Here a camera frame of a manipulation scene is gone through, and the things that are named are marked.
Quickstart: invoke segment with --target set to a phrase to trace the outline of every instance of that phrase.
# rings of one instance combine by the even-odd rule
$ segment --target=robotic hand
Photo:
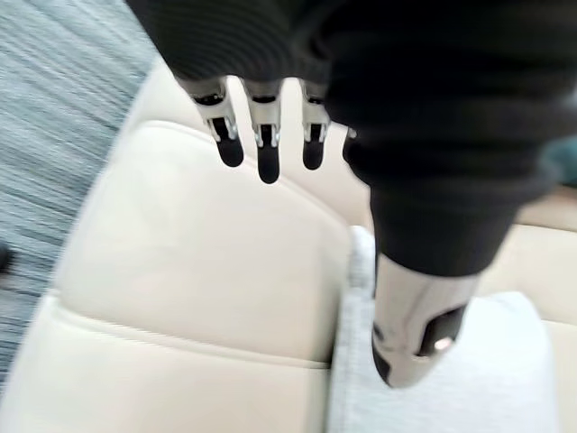
[[[554,183],[542,143],[577,131],[577,7],[561,0],[127,0],[195,101],[223,162],[243,161],[224,77],[243,80],[264,182],[279,176],[279,87],[301,78],[303,161],[330,118],[371,188],[373,357],[392,387],[453,345],[518,208]]]

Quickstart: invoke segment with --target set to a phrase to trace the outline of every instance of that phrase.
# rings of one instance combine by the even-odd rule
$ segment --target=striped carpet
[[[0,388],[154,50],[122,0],[0,0]]]

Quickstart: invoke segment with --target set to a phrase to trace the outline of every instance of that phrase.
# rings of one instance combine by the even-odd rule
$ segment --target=light gray cushion
[[[459,342],[417,386],[391,390],[371,357],[374,242],[353,229],[329,404],[330,433],[555,433],[552,351],[524,295],[475,299]]]

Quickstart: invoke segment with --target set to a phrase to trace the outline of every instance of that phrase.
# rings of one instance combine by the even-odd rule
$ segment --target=silver metal part
[[[208,126],[211,135],[219,143],[221,140],[229,139],[235,140],[238,137],[238,128],[236,126],[236,118],[234,116],[233,105],[231,98],[226,91],[226,78],[216,78],[208,82],[199,82],[202,84],[201,90],[209,93],[201,94],[196,83],[177,78],[180,86],[183,87],[190,97],[195,101],[203,122]],[[210,103],[201,103],[202,99],[210,99]],[[221,137],[215,128],[215,119],[224,119],[227,136]]]
[[[372,345],[375,364],[386,365],[379,373],[382,377],[385,370],[387,377],[383,379],[389,386],[403,388],[418,382],[453,346],[464,307],[473,296],[478,280],[479,275],[426,275],[380,254]],[[461,316],[454,320],[452,311],[460,312]],[[427,334],[427,326],[436,319],[453,320],[453,323],[438,327],[441,333]],[[426,335],[434,340],[427,343],[429,349],[423,355]]]
[[[301,88],[303,91],[303,130],[305,133],[305,141],[310,142],[312,140],[312,126],[313,124],[319,124],[321,126],[321,132],[318,141],[324,142],[326,131],[331,119],[326,113],[320,97],[311,96],[311,93],[308,90],[310,86],[311,85],[306,83],[306,81],[301,82]]]
[[[257,146],[260,148],[264,147],[262,126],[270,125],[270,146],[278,147],[280,140],[280,95],[278,90],[274,95],[258,95],[253,93],[254,85],[247,85],[246,83],[245,89],[251,113],[252,130],[254,131],[254,139]]]

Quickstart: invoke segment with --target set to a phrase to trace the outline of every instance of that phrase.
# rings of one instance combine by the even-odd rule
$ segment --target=cream leather seat
[[[232,83],[239,117],[248,108]],[[367,190],[334,125],[301,162],[284,88],[282,179],[225,167],[158,62],[87,197],[0,408],[2,433],[323,431],[349,225]],[[245,143],[252,140],[241,123]],[[481,291],[522,290],[551,330],[564,433],[577,432],[577,194],[521,216]]]

